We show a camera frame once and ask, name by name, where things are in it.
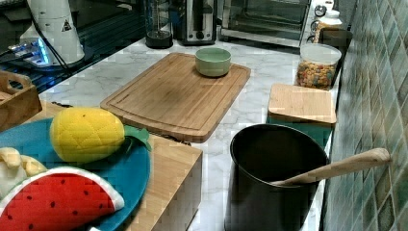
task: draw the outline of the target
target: teal plate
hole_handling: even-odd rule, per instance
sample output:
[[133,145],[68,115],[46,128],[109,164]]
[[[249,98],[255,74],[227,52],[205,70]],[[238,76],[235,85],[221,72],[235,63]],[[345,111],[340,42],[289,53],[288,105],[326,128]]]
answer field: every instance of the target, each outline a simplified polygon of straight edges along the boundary
[[135,141],[130,152],[126,153],[130,141],[111,156],[92,163],[73,166],[62,161],[51,145],[49,128],[52,119],[43,119],[22,124],[0,133],[0,147],[13,147],[20,154],[36,158],[48,169],[72,166],[91,171],[105,180],[123,196],[125,206],[115,213],[104,216],[78,230],[95,227],[101,231],[121,230],[123,221],[136,209],[145,192],[150,175],[149,152],[145,146]]

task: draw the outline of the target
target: toy fruit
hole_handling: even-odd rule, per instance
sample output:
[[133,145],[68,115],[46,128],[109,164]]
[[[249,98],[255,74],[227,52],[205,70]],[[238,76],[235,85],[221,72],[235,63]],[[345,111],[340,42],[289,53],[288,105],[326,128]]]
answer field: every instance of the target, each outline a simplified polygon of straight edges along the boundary
[[104,179],[75,167],[28,178],[0,202],[0,230],[72,230],[124,206]]
[[50,127],[51,143],[60,158],[80,164],[115,153],[126,137],[136,138],[151,150],[146,130],[124,126],[115,115],[103,109],[64,109],[54,117]]
[[0,148],[0,199],[15,185],[27,178],[46,171],[39,161],[20,155],[12,147]]

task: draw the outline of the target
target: kitchen backsplash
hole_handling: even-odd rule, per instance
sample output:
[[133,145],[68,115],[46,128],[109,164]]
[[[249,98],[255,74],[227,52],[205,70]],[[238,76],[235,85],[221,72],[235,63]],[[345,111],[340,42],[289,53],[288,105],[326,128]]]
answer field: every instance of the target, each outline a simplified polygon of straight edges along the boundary
[[328,181],[322,227],[408,230],[408,1],[359,2],[331,161],[385,147],[393,162]]

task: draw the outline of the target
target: green bowl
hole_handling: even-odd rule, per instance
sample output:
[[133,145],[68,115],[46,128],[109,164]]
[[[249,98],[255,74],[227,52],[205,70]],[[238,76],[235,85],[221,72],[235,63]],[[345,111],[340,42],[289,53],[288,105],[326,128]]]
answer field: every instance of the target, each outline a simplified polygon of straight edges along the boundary
[[221,48],[207,47],[195,53],[195,68],[209,77],[219,77],[228,73],[231,54]]

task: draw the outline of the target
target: yellow pineapple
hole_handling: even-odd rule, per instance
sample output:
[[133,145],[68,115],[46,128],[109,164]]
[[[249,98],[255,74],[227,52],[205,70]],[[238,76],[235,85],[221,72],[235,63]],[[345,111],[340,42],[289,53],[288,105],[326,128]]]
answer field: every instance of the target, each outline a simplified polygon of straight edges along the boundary
[[124,126],[112,113],[98,108],[68,108],[59,112],[50,127],[51,143],[66,162],[88,163],[115,153],[134,137],[150,150],[148,133]]

